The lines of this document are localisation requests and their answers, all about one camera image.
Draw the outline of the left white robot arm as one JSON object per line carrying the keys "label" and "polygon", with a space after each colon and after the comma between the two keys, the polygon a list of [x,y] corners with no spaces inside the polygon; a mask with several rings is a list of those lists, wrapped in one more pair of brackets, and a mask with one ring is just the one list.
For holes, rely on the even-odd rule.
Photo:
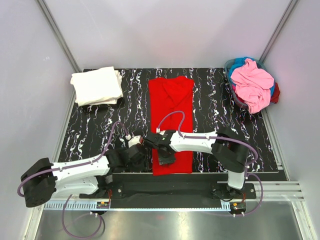
{"label": "left white robot arm", "polygon": [[142,144],[109,149],[104,154],[71,162],[39,159],[21,177],[17,193],[28,208],[69,195],[103,198],[112,174],[140,172],[147,167],[147,150]]}

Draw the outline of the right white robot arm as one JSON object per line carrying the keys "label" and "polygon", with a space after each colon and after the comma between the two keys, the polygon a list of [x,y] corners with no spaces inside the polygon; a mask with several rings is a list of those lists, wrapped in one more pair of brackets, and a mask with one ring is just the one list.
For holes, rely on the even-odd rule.
{"label": "right white robot arm", "polygon": [[212,155],[227,170],[227,184],[214,187],[212,194],[221,200],[240,199],[245,192],[247,156],[251,146],[230,132],[186,133],[157,130],[148,133],[144,144],[155,150],[158,164],[171,167],[178,153],[201,152]]}

